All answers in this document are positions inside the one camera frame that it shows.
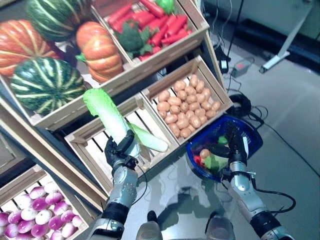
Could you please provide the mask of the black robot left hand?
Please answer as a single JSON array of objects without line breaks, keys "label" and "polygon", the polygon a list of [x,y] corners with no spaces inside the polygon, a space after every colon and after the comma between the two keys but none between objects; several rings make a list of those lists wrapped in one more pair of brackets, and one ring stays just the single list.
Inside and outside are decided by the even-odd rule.
[{"label": "black robot left hand", "polygon": [[107,163],[111,166],[112,172],[115,172],[119,167],[127,167],[131,170],[135,170],[137,165],[137,159],[126,153],[135,138],[134,132],[129,129],[126,132],[126,136],[117,144],[113,137],[110,136],[107,140],[104,154]]}]

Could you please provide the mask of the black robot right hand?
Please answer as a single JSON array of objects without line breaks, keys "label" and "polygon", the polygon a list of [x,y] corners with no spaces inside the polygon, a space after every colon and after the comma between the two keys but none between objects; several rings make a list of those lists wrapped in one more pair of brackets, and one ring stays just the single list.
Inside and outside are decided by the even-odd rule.
[{"label": "black robot right hand", "polygon": [[247,166],[248,154],[245,148],[245,142],[238,128],[231,121],[225,125],[224,137],[227,146],[222,143],[212,143],[209,151],[218,157],[224,159],[222,168],[229,168],[231,163],[239,162]]}]

